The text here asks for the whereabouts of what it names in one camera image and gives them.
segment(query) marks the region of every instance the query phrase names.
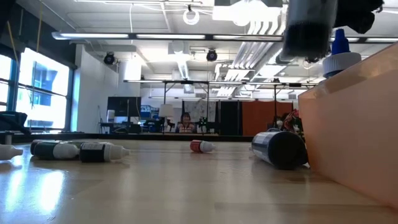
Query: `orange box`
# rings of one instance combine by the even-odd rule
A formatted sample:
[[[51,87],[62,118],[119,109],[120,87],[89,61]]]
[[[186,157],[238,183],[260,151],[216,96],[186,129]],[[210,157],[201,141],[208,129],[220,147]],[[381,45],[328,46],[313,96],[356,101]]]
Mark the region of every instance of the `orange box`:
[[[312,170],[398,208],[398,44],[298,103]]]

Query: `window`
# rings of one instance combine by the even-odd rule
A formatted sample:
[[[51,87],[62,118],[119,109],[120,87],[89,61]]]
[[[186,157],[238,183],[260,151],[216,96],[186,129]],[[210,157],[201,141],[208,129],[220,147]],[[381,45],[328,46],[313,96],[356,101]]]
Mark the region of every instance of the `window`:
[[[67,66],[25,49],[16,110],[28,115],[26,127],[65,127],[69,73]]]
[[[8,83],[11,72],[11,58],[0,55],[0,111],[7,110]]]

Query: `table surface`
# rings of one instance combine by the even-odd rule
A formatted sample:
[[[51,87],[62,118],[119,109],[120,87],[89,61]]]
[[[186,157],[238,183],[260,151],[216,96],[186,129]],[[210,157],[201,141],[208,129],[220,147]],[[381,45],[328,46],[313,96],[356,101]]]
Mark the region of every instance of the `table surface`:
[[[275,170],[249,143],[111,141],[122,162],[0,162],[0,223],[398,223],[398,215],[306,168]]]

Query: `woman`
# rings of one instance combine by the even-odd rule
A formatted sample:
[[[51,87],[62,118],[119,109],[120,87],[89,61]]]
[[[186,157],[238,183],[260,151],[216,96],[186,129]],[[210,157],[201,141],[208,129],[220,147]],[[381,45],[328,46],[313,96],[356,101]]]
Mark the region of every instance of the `woman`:
[[[191,116],[185,112],[181,115],[181,122],[178,122],[176,133],[196,133],[195,125],[191,122]]]

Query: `blue cap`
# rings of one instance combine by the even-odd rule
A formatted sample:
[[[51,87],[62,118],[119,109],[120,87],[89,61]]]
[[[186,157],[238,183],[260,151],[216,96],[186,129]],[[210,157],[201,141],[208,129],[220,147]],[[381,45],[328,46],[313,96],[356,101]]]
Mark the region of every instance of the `blue cap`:
[[[336,39],[331,45],[331,54],[336,55],[347,52],[350,52],[348,39],[345,36],[344,30],[338,29],[336,30]]]

